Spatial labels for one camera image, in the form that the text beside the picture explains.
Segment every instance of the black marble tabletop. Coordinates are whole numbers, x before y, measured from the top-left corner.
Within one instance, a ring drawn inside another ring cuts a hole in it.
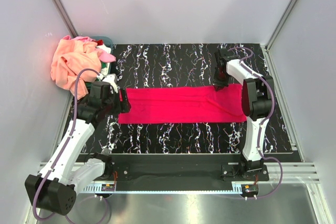
[[[209,86],[216,67],[214,52],[235,46],[252,49],[255,56],[246,64],[260,74],[268,74],[259,44],[116,45],[113,54],[118,59],[118,85],[122,88]],[[234,52],[240,57],[247,55],[242,49]],[[246,122],[118,124],[110,116],[99,124],[82,153],[107,149],[112,153],[237,153],[244,145],[245,135]],[[292,152],[278,104],[266,129],[264,151]]]

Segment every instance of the white wall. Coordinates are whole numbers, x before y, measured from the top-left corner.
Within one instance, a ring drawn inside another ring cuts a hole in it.
[[[307,161],[336,220],[336,1],[299,0],[271,48]]]
[[[0,0],[0,216],[24,223],[24,182],[51,154],[68,91],[50,78],[68,34],[51,0]]]
[[[62,0],[77,31],[115,43],[266,43],[290,0]]]

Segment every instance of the clothing pile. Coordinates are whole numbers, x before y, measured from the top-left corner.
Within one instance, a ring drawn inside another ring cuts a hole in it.
[[[84,68],[91,68],[102,74],[107,74],[106,66],[115,62],[111,48],[104,45],[103,40],[95,41],[90,37],[66,36],[60,40],[51,64],[51,78],[60,88],[75,93],[75,81],[78,73]],[[85,82],[94,82],[97,75],[86,71],[80,76],[78,83],[78,99],[88,94]]]

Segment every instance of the metal frame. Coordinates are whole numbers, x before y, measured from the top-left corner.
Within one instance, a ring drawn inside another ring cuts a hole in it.
[[[280,81],[279,81],[278,73],[276,71],[273,59],[270,56],[269,52],[266,50],[265,46],[262,46],[261,49],[263,50],[263,54],[264,54],[264,57],[265,57],[265,60],[266,60],[268,71],[269,71],[270,75],[273,76],[273,78],[274,78],[275,93],[276,93],[276,97],[277,97],[278,102],[279,102],[279,107],[280,107],[280,110],[281,110],[281,113],[282,113],[283,120],[284,120],[285,125],[286,125],[287,133],[289,135],[289,140],[292,142],[293,145],[295,145],[295,148],[300,153],[301,160],[304,162],[305,157],[303,155],[300,143],[298,142],[298,139],[299,139],[298,134],[297,134],[297,131],[295,129],[294,124],[292,123],[292,117],[291,117],[290,111],[288,109],[288,105],[287,105],[284,93],[282,91],[282,87],[281,87],[281,84],[280,84]]]
[[[73,37],[76,37],[78,35],[69,15],[67,14],[61,0],[52,0],[54,2],[54,4],[56,5],[63,21],[65,22],[65,25],[67,26],[69,32],[71,33],[71,35]],[[276,91],[276,95],[279,101],[279,105],[280,105],[280,109],[287,127],[287,131],[292,143],[292,149],[294,151],[294,153],[299,153],[301,160],[304,162],[304,156],[300,147],[300,144],[298,142],[298,136],[297,136],[297,132],[295,130],[295,127],[292,123],[291,120],[291,115],[286,103],[286,99],[283,95],[282,92],[282,88],[281,85],[279,83],[279,79],[278,79],[278,75],[276,73],[276,69],[274,67],[274,63],[272,61],[271,56],[269,55],[269,50],[272,47],[272,45],[274,44],[274,41],[276,40],[277,36],[279,35],[282,27],[284,26],[287,18],[289,17],[290,13],[292,12],[294,6],[296,5],[296,3],[298,2],[298,0],[290,0],[286,10],[284,11],[279,23],[277,24],[272,36],[270,37],[269,41],[267,42],[267,44],[265,46],[262,47],[263,49],[263,54],[265,56],[266,59],[266,63],[267,66],[269,68],[269,72],[270,74],[274,77],[274,81],[275,81],[275,91]],[[71,98],[69,95],[69,102],[65,108],[63,117],[62,117],[62,121],[58,127],[59,129],[59,133],[58,133],[58,137],[55,141],[55,146],[57,146],[57,144],[59,143],[59,141],[61,140],[63,131],[64,131],[64,127],[66,124],[66,119],[67,119],[67,115],[70,109],[70,105],[71,105]],[[276,157],[282,157],[281,155],[284,154],[273,154]],[[125,157],[123,154],[113,154],[112,158],[114,160],[114,162],[119,162],[119,161],[123,161],[125,159],[128,160],[128,162],[138,162],[139,161],[139,157],[137,156],[137,154],[132,155],[129,154],[127,155],[127,157]],[[174,158],[180,159],[178,160],[178,162],[186,162],[185,157],[181,158],[180,155],[174,155]],[[212,157],[209,158],[207,154],[198,154],[197,157],[194,155],[188,155],[188,162],[206,162],[210,165],[210,163],[218,163],[218,162],[227,162],[229,161],[229,159],[231,159],[231,162],[235,162],[235,160],[239,158],[239,155],[236,154],[212,154]],[[150,164],[153,163],[153,161],[157,161],[157,160],[162,160],[163,163],[170,163],[169,161],[165,161],[165,157],[161,156],[160,154],[152,154],[150,155],[150,157],[148,155],[143,155],[141,156],[141,161],[143,162],[143,164]],[[317,220],[319,223],[329,223],[329,224],[333,224],[333,220],[332,217],[330,215],[326,200],[324,198],[323,195],[323,191],[321,189],[321,185],[318,179],[318,175],[316,173],[315,167],[313,165],[313,163],[282,163],[283,164],[283,171],[284,171],[284,179],[283,179],[283,183],[300,183],[300,184],[306,184],[307,189],[308,189],[308,193],[314,208],[314,211],[316,213],[317,216]],[[79,168],[82,165],[82,163],[75,163],[74,166],[74,170],[76,170],[77,168]],[[268,171],[269,171],[269,176],[270,176],[270,181],[269,182],[260,182],[260,183],[277,183],[278,179],[279,179],[279,166],[277,163],[266,163]],[[239,186],[238,182],[233,183],[233,186]],[[25,223],[26,224],[36,224],[37,220],[35,220],[32,212],[31,212],[31,207],[29,207],[28,212],[27,212],[27,216],[25,219]]]
[[[333,224],[321,184],[308,184],[307,189],[318,223]]]
[[[268,42],[266,43],[266,48],[267,50],[271,49],[274,41],[276,40],[276,38],[278,37],[282,27],[284,26],[287,18],[289,17],[290,13],[292,12],[294,6],[296,5],[298,0],[290,0],[289,4],[286,7],[286,10],[284,12],[284,14],[282,15],[282,17],[280,18],[279,23],[277,24],[274,32],[272,33],[270,39],[268,40]]]
[[[72,37],[77,37],[78,36],[78,33],[67,13],[67,11],[65,10],[64,8],[64,5],[62,3],[61,0],[52,0],[53,3],[55,4],[55,7],[57,8],[57,10],[59,11],[59,14],[61,16],[61,18],[63,19],[65,25],[67,26],[70,34]]]

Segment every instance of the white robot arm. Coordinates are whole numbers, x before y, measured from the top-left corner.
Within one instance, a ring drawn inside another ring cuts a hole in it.
[[[112,175],[111,157],[98,153],[93,154],[78,170],[71,171],[85,142],[99,122],[108,114],[118,115],[130,110],[126,91],[118,90],[114,74],[106,77],[98,75],[97,78],[102,81],[92,83],[90,94],[78,104],[73,132],[71,129],[74,121],[71,120],[65,136],[46,166],[37,176],[29,175],[25,181],[32,205],[38,187],[42,187],[36,202],[38,208],[66,215],[72,209],[76,195],[84,187],[98,177],[108,179]]]
[[[273,78],[271,76],[264,77],[254,72],[236,55],[232,55],[226,49],[216,52],[215,57],[217,61],[214,78],[216,90],[228,86],[230,76],[243,85],[241,105],[244,114],[247,116],[247,130],[239,172],[245,176],[254,176],[263,169],[264,160],[260,153],[263,152],[265,130],[268,123],[268,119],[265,121],[264,119],[268,116],[272,106],[269,90],[256,76],[267,81],[272,89],[274,88]]]

